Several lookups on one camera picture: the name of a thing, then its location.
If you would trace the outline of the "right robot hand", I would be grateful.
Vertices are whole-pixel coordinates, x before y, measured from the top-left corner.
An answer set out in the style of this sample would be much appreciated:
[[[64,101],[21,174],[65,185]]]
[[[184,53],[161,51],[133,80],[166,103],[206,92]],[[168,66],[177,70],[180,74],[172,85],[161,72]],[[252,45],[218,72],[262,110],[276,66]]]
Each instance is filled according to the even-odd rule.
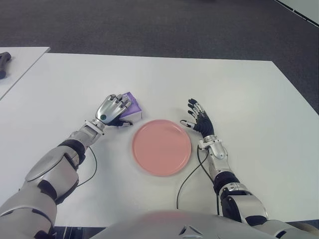
[[[199,132],[203,138],[214,135],[212,122],[199,102],[195,99],[189,99],[188,107],[190,108],[190,110],[188,110],[187,112],[195,119],[196,123],[192,123],[184,119],[180,120],[180,123],[185,127]]]

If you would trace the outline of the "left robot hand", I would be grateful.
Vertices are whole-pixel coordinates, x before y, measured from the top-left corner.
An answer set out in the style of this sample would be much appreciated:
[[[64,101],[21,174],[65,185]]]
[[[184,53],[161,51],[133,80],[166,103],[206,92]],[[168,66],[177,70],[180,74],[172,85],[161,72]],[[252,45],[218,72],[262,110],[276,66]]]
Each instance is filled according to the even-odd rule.
[[[131,126],[132,122],[120,119],[131,104],[127,96],[109,95],[97,109],[95,117],[107,126]]]

